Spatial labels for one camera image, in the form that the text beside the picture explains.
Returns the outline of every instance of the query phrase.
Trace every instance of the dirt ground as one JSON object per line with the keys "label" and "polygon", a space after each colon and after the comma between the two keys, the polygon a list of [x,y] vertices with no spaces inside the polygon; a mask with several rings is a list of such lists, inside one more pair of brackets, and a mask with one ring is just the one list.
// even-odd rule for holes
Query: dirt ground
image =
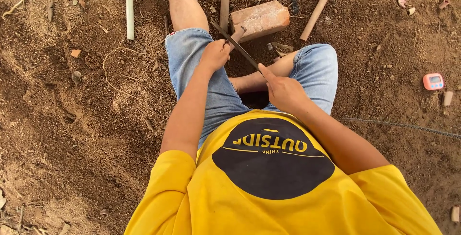
{"label": "dirt ground", "polygon": [[[19,1],[0,0],[1,12]],[[0,188],[6,198],[0,224],[15,228],[22,222],[22,234],[30,235],[57,235],[64,223],[71,226],[67,234],[122,234],[143,196],[176,103],[163,43],[168,0],[135,0],[132,42],[126,41],[124,0],[83,0],[85,8],[74,0],[53,0],[52,22],[50,1],[26,0],[0,20]],[[459,134],[461,0],[450,0],[443,10],[438,8],[442,0],[406,1],[415,14],[408,16],[396,0],[329,0],[303,43],[298,38],[316,0],[298,0],[300,13],[291,17],[287,29],[243,43],[243,48],[270,64],[277,55],[267,50],[269,41],[297,49],[329,43],[339,62],[335,118]],[[199,2],[208,17],[219,19],[220,0]],[[254,4],[236,0],[230,11]],[[211,33],[220,38],[214,29]],[[149,55],[118,49],[104,61],[117,47]],[[81,49],[81,56],[72,57],[72,49]],[[159,63],[164,67],[154,69]],[[229,76],[253,72],[237,51],[226,70]],[[74,71],[82,74],[79,85],[71,79]],[[425,90],[421,79],[427,73],[441,73],[446,87]],[[449,107],[442,106],[444,91],[454,92]],[[258,108],[266,97],[243,98]],[[145,119],[152,121],[154,131],[147,129]],[[461,234],[450,220],[451,207],[461,203],[459,139],[344,123],[402,171],[444,234]]]}

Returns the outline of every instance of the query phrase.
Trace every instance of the hand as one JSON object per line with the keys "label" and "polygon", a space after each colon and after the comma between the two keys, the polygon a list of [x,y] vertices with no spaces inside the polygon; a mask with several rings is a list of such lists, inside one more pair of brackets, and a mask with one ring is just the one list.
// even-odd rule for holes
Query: hand
{"label": "hand", "polygon": [[205,70],[210,70],[213,74],[216,70],[222,68],[226,61],[230,59],[229,52],[231,47],[225,39],[220,39],[209,43],[202,53],[199,66]]}
{"label": "hand", "polygon": [[303,86],[288,77],[277,77],[267,67],[259,63],[258,68],[267,81],[269,101],[277,109],[296,115],[300,110],[313,103],[304,92]]}

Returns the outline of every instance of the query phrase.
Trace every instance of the denim shorts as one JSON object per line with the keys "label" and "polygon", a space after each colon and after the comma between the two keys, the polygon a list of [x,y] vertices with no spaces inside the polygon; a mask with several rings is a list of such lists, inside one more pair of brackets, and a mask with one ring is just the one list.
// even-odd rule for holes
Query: denim shorts
{"label": "denim shorts", "polygon": [[[213,42],[210,34],[201,28],[183,29],[166,37],[170,78],[178,99],[210,42]],[[293,63],[289,77],[300,82],[310,99],[330,114],[338,79],[336,51],[329,44],[309,45],[297,52]],[[223,122],[250,110],[242,103],[224,67],[216,71],[208,84],[199,147]],[[271,103],[264,110],[279,111]]]}

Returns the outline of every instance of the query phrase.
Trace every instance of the pink digital timer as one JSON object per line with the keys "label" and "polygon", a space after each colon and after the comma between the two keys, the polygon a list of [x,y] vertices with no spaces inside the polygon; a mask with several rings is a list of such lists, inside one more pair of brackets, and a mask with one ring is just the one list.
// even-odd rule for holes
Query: pink digital timer
{"label": "pink digital timer", "polygon": [[439,73],[427,74],[423,77],[424,87],[427,90],[437,90],[443,88],[443,78]]}

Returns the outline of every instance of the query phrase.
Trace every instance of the black circle print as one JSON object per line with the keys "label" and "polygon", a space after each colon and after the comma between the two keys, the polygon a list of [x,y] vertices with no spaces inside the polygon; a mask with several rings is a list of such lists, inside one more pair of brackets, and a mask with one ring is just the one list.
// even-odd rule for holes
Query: black circle print
{"label": "black circle print", "polygon": [[240,123],[212,159],[240,189],[272,200],[306,194],[335,170],[302,130],[278,118]]}

